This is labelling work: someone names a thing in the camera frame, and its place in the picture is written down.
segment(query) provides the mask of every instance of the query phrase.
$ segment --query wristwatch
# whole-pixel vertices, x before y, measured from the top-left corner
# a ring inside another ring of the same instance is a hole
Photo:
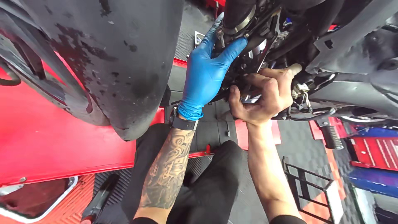
[[[196,127],[198,126],[199,120],[191,121],[191,120],[184,120],[178,117],[178,110],[177,107],[173,107],[173,110],[170,114],[169,125],[174,128],[178,128],[181,130],[186,131],[195,131]]]

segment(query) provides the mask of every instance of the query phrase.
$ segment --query tattooed forearm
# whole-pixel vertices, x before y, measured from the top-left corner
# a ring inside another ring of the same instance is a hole
[[[172,207],[184,179],[193,134],[194,131],[171,129],[146,175],[140,207]]]

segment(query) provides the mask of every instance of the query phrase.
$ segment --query footpeg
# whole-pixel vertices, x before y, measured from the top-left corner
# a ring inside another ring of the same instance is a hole
[[[323,118],[316,120],[316,123],[320,130],[322,131],[322,134],[325,139],[325,147],[328,149],[343,149],[343,143],[339,139],[339,136],[337,135],[336,129],[334,126],[330,125],[329,119],[328,118]]]

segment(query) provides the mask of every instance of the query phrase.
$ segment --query gloved hand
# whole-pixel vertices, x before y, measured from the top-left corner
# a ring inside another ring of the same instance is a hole
[[[216,96],[229,66],[247,45],[247,39],[241,37],[232,42],[217,58],[211,59],[217,40],[216,30],[223,17],[222,13],[199,46],[189,55],[184,93],[178,106],[178,113],[187,120],[203,117],[202,107]]]

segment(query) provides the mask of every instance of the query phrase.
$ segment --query leg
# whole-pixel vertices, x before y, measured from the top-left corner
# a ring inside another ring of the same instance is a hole
[[[167,124],[155,124],[137,139],[131,180],[122,200],[122,209],[128,220],[132,220],[137,212],[145,177],[169,132],[170,127]]]
[[[224,142],[209,166],[178,195],[168,223],[227,223],[239,186],[242,149]]]

